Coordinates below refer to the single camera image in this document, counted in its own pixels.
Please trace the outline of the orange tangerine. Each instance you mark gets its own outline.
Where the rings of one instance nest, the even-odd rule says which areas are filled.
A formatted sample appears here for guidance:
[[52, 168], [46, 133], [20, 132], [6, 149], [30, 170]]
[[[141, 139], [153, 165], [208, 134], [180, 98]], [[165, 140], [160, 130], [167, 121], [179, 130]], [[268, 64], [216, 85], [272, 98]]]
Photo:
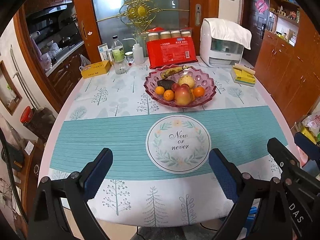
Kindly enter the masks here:
[[201, 87], [201, 86], [196, 87], [196, 88], [193, 89], [193, 95], [196, 98], [200, 98], [200, 97], [204, 96], [205, 92], [206, 92], [205, 89], [203, 87]]

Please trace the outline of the red yellow apple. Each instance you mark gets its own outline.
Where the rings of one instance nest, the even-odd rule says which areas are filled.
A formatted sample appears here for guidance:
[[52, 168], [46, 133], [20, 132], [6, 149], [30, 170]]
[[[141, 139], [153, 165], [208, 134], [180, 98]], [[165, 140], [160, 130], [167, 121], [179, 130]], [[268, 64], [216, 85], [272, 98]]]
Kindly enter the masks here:
[[175, 102], [177, 105], [186, 106], [192, 102], [193, 96], [190, 88], [186, 86], [177, 87], [175, 90]]

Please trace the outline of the yellow speckled pear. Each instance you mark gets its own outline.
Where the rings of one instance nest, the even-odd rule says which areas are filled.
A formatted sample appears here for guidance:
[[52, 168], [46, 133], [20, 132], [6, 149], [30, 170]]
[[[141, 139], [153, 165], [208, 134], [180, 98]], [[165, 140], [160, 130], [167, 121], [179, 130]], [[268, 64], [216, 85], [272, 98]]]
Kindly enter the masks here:
[[179, 78], [178, 84], [182, 86], [183, 84], [186, 84], [189, 86], [190, 89], [192, 89], [195, 86], [195, 80], [190, 75], [184, 75]]

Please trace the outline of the small tangerine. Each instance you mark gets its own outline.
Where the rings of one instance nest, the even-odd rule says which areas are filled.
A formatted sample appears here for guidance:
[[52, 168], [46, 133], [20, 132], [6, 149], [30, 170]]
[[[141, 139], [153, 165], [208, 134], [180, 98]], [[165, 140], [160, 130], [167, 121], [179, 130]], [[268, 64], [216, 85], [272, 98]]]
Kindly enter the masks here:
[[172, 100], [174, 100], [174, 98], [175, 98], [175, 93], [170, 89], [166, 90], [163, 93], [163, 99], [165, 101], [172, 101]]
[[165, 92], [165, 88], [162, 87], [162, 86], [157, 86], [157, 87], [155, 88], [155, 93], [156, 93], [157, 95], [163, 95], [164, 92]]

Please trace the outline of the spotted yellow banana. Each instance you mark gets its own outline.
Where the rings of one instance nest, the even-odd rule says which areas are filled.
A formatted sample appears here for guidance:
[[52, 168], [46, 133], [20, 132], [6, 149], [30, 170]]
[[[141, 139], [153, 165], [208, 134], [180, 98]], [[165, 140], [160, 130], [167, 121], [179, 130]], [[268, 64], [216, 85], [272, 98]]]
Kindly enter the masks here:
[[166, 69], [164, 71], [162, 71], [160, 73], [160, 77], [165, 80], [167, 79], [168, 77], [172, 76], [172, 75], [175, 75], [179, 72], [182, 72], [183, 70], [185, 69], [189, 69], [190, 66], [179, 66], [179, 67], [173, 67], [173, 68], [169, 68], [169, 69]]

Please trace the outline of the medium tangerine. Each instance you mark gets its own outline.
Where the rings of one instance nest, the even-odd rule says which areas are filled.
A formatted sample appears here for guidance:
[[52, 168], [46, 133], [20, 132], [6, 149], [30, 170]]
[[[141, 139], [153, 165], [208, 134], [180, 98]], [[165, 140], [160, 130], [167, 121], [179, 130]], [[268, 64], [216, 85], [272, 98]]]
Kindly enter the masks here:
[[190, 93], [191, 93], [191, 101], [195, 101], [195, 95], [194, 95], [194, 90], [190, 89]]

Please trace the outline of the red strawberry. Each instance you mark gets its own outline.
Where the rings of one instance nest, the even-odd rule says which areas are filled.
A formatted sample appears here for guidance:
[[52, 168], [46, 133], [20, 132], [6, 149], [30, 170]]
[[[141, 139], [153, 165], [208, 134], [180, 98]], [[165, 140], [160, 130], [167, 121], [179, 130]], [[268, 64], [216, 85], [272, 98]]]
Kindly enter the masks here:
[[172, 90], [173, 92], [175, 92], [176, 89], [178, 89], [179, 86], [180, 86], [180, 85], [179, 85], [178, 83], [173, 83], [172, 86], [171, 86], [171, 90]]
[[183, 87], [183, 88], [185, 88], [185, 89], [189, 89], [189, 88], [190, 88], [189, 85], [186, 84], [186, 83], [182, 84], [181, 87]]

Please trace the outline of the white tree-print tablecloth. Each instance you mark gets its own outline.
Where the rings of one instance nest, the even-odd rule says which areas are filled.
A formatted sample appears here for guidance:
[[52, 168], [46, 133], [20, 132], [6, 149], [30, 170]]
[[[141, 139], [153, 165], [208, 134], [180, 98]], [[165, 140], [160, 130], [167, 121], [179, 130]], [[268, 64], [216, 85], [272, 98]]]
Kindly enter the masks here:
[[[100, 119], [132, 115], [185, 115], [187, 112], [214, 109], [267, 106], [287, 140], [289, 150], [298, 154], [292, 133], [279, 108], [261, 84], [248, 87], [234, 83], [225, 68], [209, 68], [193, 63], [213, 78], [213, 99], [195, 108], [174, 108], [153, 100], [145, 91], [149, 64], [132, 66], [127, 73], [108, 74], [83, 79], [76, 85], [61, 109], [50, 133], [40, 167], [40, 176], [66, 178], [69, 174], [50, 168], [53, 150], [65, 121]], [[279, 177], [280, 167], [268, 154], [246, 164], [236, 165], [253, 178], [270, 180]], [[98, 219], [134, 226], [189, 225], [227, 215], [233, 203], [228, 200], [207, 161], [198, 170], [166, 180], [104, 179], [89, 207]]]

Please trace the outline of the brown wooden cabinet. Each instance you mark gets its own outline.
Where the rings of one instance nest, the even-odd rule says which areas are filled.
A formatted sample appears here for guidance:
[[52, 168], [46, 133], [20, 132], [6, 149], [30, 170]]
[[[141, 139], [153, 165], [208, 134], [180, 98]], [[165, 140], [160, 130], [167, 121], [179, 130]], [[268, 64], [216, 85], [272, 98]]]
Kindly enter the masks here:
[[267, 27], [255, 75], [271, 94], [289, 127], [319, 101], [319, 32], [293, 0], [269, 0]]

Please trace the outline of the round white printed plate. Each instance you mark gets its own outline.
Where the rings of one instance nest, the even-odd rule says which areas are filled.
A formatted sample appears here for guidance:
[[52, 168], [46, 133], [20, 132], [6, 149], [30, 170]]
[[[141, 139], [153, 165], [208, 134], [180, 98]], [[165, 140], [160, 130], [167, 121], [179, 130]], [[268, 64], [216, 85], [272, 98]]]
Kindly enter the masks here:
[[208, 130], [186, 115], [170, 115], [156, 121], [145, 140], [150, 160], [162, 171], [188, 174], [201, 168], [212, 149]]

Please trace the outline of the yellow flat box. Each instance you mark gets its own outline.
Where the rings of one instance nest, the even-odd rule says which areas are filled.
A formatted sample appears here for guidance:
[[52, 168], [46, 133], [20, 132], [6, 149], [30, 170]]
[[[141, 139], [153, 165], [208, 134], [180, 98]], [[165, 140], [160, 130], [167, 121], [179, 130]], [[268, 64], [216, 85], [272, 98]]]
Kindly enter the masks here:
[[108, 60], [79, 67], [80, 73], [84, 79], [107, 74], [110, 68], [111, 64]]

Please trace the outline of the small tangerine in bowl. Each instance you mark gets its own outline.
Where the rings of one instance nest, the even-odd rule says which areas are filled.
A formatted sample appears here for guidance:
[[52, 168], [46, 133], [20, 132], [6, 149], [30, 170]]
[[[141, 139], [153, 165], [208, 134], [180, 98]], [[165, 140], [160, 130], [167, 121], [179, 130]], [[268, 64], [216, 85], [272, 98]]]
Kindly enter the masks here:
[[162, 87], [162, 86], [157, 86], [157, 87], [155, 88], [155, 93], [156, 93], [157, 95], [163, 95], [164, 92], [165, 92], [165, 88]]

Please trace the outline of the dark avocado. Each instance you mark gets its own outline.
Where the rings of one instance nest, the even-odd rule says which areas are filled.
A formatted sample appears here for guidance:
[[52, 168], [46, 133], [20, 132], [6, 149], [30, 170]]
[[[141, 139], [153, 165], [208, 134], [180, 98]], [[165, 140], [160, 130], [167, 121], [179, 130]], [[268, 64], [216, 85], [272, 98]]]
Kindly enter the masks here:
[[162, 79], [157, 81], [157, 86], [163, 87], [165, 90], [171, 90], [172, 85], [176, 84], [175, 81]]

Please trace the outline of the clear drinking glass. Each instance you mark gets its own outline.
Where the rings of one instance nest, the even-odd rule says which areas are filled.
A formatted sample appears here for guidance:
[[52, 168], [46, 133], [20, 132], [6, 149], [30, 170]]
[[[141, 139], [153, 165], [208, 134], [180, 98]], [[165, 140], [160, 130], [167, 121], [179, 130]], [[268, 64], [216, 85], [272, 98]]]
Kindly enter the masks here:
[[114, 61], [114, 70], [118, 75], [125, 74], [128, 71], [126, 57]]

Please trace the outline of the white squeeze bottle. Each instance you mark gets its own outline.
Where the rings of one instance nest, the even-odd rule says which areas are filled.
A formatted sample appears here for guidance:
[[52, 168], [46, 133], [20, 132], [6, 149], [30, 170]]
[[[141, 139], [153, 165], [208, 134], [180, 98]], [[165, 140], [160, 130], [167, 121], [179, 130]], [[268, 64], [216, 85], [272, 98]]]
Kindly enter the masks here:
[[136, 65], [142, 65], [144, 63], [144, 53], [143, 48], [140, 46], [138, 41], [135, 38], [125, 38], [124, 41], [132, 40], [134, 41], [132, 52], [133, 52], [133, 58]]

